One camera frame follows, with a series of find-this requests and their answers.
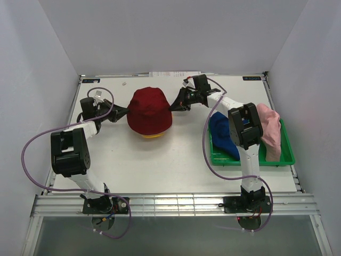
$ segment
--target white table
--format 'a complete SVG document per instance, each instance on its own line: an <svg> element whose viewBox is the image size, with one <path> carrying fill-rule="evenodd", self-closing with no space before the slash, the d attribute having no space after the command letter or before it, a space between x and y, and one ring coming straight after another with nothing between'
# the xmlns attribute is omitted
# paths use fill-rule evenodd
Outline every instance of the white table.
<svg viewBox="0 0 341 256"><path fill-rule="evenodd" d="M234 100L254 104L269 99L262 81L243 81L241 76L214 76ZM159 87L169 104L175 100L182 78L136 77L101 78L100 83L82 83L71 122L81 112L79 101L89 89L101 86L109 89L115 104L127 107L137 89ZM102 95L111 101L107 92ZM91 169L107 184L112 193L166 194L166 193L239 193L240 181L225 181L214 176L202 156L201 138L210 109L199 104L192 110L173 113L173 126L157 139L144 139L133 132L123 117L117 123L102 123L99 134L87 141ZM209 156L208 139L206 151ZM241 176L239 166L215 166L221 175ZM296 192L290 166L261 166L261 176L273 192ZM71 180L57 175L55 188L76 188Z"/></svg>

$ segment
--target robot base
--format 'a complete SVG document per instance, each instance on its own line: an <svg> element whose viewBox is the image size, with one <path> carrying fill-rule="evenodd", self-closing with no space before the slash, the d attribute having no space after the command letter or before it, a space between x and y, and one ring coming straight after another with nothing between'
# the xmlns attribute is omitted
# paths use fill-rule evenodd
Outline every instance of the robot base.
<svg viewBox="0 0 341 256"><path fill-rule="evenodd" d="M123 202L123 200L117 198L117 197L113 197L112 199L112 205L113 207L116 207L116 213L115 214L127 214L128 213L128 206L125 202ZM84 200L84 204L83 204L83 210L82 210L83 214L105 214L95 208L92 208L88 205L87 200Z"/></svg>
<svg viewBox="0 0 341 256"><path fill-rule="evenodd" d="M265 200L260 202L259 206L255 209L250 209L247 211L240 201L240 196L225 196L223 197L223 204L220 205L224 207L225 213L250 213L252 211L260 211L262 208L262 213L270 213L271 202L268 196L265 196Z"/></svg>

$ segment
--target glass panel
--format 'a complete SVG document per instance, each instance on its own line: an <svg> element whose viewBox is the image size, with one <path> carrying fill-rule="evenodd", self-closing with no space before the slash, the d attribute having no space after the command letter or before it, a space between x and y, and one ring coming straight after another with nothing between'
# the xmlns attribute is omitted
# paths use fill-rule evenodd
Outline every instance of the glass panel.
<svg viewBox="0 0 341 256"><path fill-rule="evenodd" d="M116 218L109 233L118 235L127 220ZM273 216L253 235L216 225L239 227L235 217L135 217L114 241L84 228L90 217L45 217L35 255L321 255L309 216Z"/></svg>

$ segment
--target blue cloth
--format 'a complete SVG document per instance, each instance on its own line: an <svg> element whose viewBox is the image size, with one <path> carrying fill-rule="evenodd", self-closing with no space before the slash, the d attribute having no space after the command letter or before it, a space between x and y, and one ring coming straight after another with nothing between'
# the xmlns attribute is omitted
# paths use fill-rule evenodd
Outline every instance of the blue cloth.
<svg viewBox="0 0 341 256"><path fill-rule="evenodd" d="M213 145L225 151L236 160L240 160L238 149L230 137L229 119L220 112L217 112L209 120L209 129Z"/></svg>

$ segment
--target white paper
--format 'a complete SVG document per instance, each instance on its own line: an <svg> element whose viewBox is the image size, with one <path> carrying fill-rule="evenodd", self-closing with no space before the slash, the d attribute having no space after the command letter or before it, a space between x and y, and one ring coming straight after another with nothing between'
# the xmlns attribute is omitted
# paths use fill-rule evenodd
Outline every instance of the white paper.
<svg viewBox="0 0 341 256"><path fill-rule="evenodd" d="M149 72L149 77L188 77L200 75L200 71L162 71L162 72Z"/></svg>

